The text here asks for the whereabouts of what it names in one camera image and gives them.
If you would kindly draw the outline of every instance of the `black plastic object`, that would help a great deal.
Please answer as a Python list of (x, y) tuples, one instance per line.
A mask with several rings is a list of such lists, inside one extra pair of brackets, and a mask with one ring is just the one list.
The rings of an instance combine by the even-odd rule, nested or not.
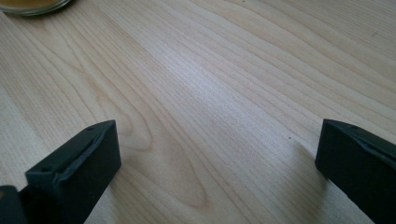
[(0, 187), (0, 223), (84, 223), (120, 166), (116, 121), (92, 125), (28, 170), (21, 192)]
[(323, 120), (315, 164), (373, 222), (396, 223), (396, 146), (359, 127)]

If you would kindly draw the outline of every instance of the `wood grain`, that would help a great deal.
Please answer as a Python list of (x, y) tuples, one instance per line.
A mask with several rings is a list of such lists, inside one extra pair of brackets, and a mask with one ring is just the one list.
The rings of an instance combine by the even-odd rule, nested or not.
[(1, 185), (115, 119), (87, 223), (371, 223), (314, 158), (325, 118), (396, 143), (394, 1), (76, 0), (0, 40)]

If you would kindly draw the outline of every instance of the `light wood surface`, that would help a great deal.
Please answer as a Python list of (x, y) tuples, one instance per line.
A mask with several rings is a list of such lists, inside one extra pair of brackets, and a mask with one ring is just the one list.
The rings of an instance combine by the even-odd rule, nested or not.
[(86, 223), (371, 223), (315, 168), (323, 119), (396, 143), (392, 0), (76, 0), (0, 15), (0, 185), (115, 119)]

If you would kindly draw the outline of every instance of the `glass jar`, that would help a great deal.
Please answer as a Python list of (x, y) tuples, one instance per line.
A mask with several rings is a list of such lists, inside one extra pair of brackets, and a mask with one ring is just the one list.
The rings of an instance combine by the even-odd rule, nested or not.
[(70, 0), (0, 0), (0, 10), (22, 16), (34, 16), (63, 7)]

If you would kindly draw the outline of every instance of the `orange liquid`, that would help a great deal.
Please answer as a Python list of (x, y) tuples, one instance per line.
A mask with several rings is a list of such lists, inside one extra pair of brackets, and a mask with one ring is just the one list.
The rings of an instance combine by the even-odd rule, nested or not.
[(60, 0), (0, 0), (0, 7), (16, 9), (33, 9), (47, 7)]

